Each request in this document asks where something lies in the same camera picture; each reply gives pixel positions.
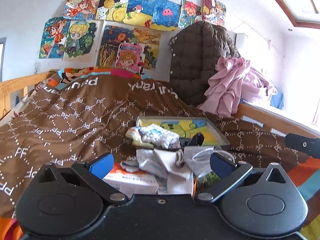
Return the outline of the grey face mask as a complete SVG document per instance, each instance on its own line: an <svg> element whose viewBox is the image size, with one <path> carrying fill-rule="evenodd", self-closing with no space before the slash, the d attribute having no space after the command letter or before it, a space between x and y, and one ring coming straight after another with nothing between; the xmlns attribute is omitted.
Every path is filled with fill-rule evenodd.
<svg viewBox="0 0 320 240"><path fill-rule="evenodd" d="M215 150L213 146L186 146L183 153L184 162L189 166L196 178L205 177L212 172L210 156L213 153L218 153L231 162L235 162L233 154L224 150Z"/></svg>

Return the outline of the grey drawstring pouch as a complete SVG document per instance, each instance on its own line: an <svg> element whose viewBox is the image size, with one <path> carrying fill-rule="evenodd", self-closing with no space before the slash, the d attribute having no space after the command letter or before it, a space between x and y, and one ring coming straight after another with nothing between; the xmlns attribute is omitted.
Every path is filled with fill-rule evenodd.
<svg viewBox="0 0 320 240"><path fill-rule="evenodd" d="M183 150L173 152L154 149L153 154L168 174L167 193L193 195L193 172L184 162Z"/></svg>

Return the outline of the white plastic wrapper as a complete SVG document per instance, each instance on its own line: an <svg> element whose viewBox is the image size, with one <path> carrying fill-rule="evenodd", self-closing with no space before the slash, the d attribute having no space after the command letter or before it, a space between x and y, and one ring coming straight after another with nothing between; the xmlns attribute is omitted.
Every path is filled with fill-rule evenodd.
<svg viewBox="0 0 320 240"><path fill-rule="evenodd" d="M122 161L120 166L129 173L144 171L161 179L168 178L168 172L160 164L153 153L153 150L137 149L136 156L126 161Z"/></svg>

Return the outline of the white blue soft cloth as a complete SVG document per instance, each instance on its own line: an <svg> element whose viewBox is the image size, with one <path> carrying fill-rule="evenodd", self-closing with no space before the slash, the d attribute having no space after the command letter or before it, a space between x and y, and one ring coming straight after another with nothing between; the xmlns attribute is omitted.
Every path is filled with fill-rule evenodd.
<svg viewBox="0 0 320 240"><path fill-rule="evenodd" d="M131 127L125 136L132 140L132 145L147 149L181 148L180 136L156 124L145 127Z"/></svg>

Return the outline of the black white striped sock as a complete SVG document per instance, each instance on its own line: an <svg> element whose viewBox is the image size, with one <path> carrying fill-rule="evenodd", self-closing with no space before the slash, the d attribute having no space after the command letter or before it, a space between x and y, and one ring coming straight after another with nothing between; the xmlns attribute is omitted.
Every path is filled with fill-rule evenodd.
<svg viewBox="0 0 320 240"><path fill-rule="evenodd" d="M192 138L180 138L181 147L202 146L204 135L202 133L195 134Z"/></svg>

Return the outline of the bag of green peas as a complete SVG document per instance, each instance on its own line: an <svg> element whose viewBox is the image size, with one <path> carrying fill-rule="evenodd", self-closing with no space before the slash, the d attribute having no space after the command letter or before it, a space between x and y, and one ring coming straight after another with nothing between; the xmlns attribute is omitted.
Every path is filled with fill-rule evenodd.
<svg viewBox="0 0 320 240"><path fill-rule="evenodd" d="M213 183L220 181L220 177L215 172L210 172L209 174L197 178L197 187L211 187Z"/></svg>

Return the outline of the orange white medicine box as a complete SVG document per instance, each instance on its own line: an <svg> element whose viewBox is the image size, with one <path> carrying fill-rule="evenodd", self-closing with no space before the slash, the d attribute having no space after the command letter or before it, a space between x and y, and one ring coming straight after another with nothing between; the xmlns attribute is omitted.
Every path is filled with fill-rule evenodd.
<svg viewBox="0 0 320 240"><path fill-rule="evenodd" d="M156 194L158 183L152 174L145 171L129 173L115 163L112 170L103 178L103 181L116 190L131 198L133 194Z"/></svg>

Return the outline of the brown quilted jacket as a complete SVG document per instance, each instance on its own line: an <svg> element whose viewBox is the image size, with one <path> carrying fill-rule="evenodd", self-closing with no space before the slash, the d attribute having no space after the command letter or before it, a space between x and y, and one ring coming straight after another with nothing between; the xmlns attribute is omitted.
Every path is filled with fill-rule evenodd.
<svg viewBox="0 0 320 240"><path fill-rule="evenodd" d="M205 21L196 22L169 41L172 54L169 83L186 104L198 106L206 97L208 80L220 57L240 57L227 29Z"/></svg>

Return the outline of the rightmost top picture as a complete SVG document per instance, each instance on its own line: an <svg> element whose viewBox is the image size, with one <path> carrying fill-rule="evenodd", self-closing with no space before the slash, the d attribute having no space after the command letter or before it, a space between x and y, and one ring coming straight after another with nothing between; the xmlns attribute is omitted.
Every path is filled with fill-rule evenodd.
<svg viewBox="0 0 320 240"><path fill-rule="evenodd" d="M218 26L225 26L226 6L217 0L203 0L202 20Z"/></svg>

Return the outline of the red-haired child picture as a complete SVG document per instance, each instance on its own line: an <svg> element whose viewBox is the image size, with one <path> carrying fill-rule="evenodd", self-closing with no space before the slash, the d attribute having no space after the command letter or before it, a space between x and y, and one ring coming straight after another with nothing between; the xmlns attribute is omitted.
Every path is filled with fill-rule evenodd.
<svg viewBox="0 0 320 240"><path fill-rule="evenodd" d="M202 8L195 3L182 0L178 28L184 29L202 20Z"/></svg>

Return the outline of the pink jellyfish blue picture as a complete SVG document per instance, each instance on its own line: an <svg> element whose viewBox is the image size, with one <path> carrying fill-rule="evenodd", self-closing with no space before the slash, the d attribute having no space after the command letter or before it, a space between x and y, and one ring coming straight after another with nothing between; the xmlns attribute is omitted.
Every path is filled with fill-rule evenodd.
<svg viewBox="0 0 320 240"><path fill-rule="evenodd" d="M181 5L169 0L156 0L150 28L159 31L176 31Z"/></svg>

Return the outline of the top row mermaid picture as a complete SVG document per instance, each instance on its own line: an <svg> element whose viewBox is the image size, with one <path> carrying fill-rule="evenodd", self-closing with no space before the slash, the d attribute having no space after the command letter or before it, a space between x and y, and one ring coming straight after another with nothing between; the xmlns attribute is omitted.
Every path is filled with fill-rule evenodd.
<svg viewBox="0 0 320 240"><path fill-rule="evenodd" d="M63 17L69 20L95 20L100 0L67 0Z"/></svg>

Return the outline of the blue cloth on rail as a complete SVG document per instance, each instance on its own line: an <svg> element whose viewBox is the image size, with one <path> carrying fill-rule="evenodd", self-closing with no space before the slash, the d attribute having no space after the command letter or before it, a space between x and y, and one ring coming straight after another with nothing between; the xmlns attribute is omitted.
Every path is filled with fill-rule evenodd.
<svg viewBox="0 0 320 240"><path fill-rule="evenodd" d="M271 98L271 106L277 109L283 109L284 107L284 94L278 91L277 94L273 95Z"/></svg>

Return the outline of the wooden bed rail right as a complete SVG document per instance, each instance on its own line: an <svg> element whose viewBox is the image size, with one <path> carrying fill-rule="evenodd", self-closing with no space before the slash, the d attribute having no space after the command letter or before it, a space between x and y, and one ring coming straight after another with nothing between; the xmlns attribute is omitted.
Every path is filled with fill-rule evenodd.
<svg viewBox="0 0 320 240"><path fill-rule="evenodd" d="M238 119L242 119L244 116L251 118L262 123L263 127L269 131L274 129L283 134L293 133L310 138L319 138L318 131L249 102L240 103L233 116Z"/></svg>

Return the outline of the wooden bed rail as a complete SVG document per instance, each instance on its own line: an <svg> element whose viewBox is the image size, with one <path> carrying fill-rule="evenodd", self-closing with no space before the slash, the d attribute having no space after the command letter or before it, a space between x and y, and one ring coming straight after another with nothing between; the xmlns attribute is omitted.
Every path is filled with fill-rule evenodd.
<svg viewBox="0 0 320 240"><path fill-rule="evenodd" d="M54 71L50 70L46 73L29 75L1 82L1 119L12 109L12 94L24 97L28 94L28 88L30 86L37 85L41 81L51 77L53 74Z"/></svg>
<svg viewBox="0 0 320 240"><path fill-rule="evenodd" d="M244 116L251 118L262 123L263 127L269 131L274 129L283 134L293 133L310 138L319 138L318 131L249 102L240 103L233 116L238 119L242 119Z"/></svg>

